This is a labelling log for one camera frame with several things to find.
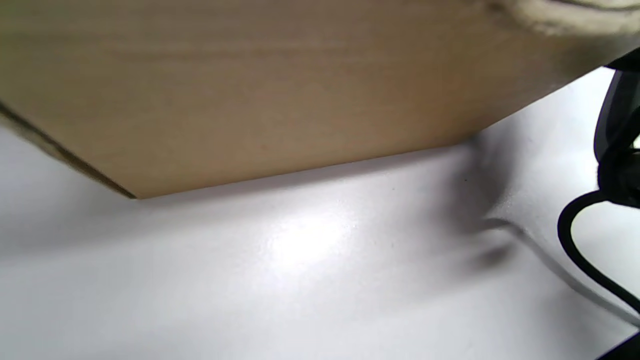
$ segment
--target black object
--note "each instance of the black object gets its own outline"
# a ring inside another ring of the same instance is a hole
[[[557,231],[567,256],[587,276],[640,314],[640,300],[585,259],[571,234],[576,215],[590,205],[608,201],[640,209],[640,149],[634,147],[640,136],[640,49],[609,66],[617,70],[600,112],[594,141],[600,189],[571,201],[560,214]],[[640,332],[599,360],[627,359],[640,359]]]

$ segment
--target cardboard box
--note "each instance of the cardboard box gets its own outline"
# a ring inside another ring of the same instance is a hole
[[[454,144],[639,42],[480,0],[0,8],[12,126],[139,199]]]

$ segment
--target black cable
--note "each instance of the black cable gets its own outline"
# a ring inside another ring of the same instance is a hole
[[[606,200],[606,197],[600,191],[594,191],[571,201],[569,205],[562,210],[560,218],[558,219],[558,238],[567,256],[569,256],[588,277],[592,278],[592,280],[624,301],[635,310],[636,313],[640,314],[640,300],[595,268],[595,266],[582,256],[573,242],[573,236],[571,234],[573,219],[586,207]]]

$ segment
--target black wire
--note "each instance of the black wire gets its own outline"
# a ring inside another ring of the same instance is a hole
[[[620,300],[635,310],[636,313],[640,314],[640,300],[595,268],[582,256],[573,242],[573,236],[571,234],[573,219],[586,207],[603,201],[606,201],[606,198],[600,191],[586,193],[571,201],[569,205],[562,210],[560,218],[558,219],[558,238],[567,256],[569,256],[588,277],[592,278],[600,286],[620,298]]]

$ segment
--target white table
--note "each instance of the white table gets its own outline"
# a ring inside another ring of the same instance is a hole
[[[144,201],[2,130],[0,358],[594,359],[633,328],[483,219],[561,255],[611,76],[472,143]],[[603,204],[574,227],[635,293],[638,220]]]

